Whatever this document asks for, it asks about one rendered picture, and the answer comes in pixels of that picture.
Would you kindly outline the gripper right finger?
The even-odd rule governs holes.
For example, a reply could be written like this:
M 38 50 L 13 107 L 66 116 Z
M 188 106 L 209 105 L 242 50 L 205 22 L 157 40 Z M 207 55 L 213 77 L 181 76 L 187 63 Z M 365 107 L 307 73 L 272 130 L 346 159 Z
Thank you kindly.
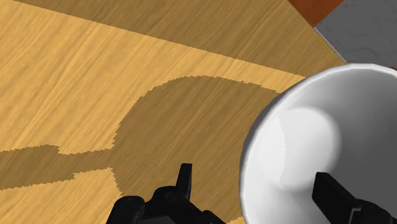
M 317 172 L 312 200 L 330 224 L 397 224 L 385 209 L 357 199 L 327 172 Z

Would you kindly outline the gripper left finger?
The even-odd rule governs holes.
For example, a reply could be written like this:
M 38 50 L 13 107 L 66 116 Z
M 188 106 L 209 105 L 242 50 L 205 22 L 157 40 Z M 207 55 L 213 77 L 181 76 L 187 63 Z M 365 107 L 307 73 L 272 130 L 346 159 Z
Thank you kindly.
M 192 164 L 183 163 L 174 186 L 157 188 L 152 198 L 119 198 L 106 224 L 225 224 L 209 210 L 201 211 L 190 201 Z

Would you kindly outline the white bowl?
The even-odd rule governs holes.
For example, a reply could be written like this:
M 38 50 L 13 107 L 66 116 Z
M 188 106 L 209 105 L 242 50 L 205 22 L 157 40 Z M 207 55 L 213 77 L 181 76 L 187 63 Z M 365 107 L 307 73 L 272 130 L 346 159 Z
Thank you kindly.
M 396 70 L 338 66 L 271 101 L 240 157 L 246 224 L 330 224 L 311 197 L 317 172 L 397 218 Z

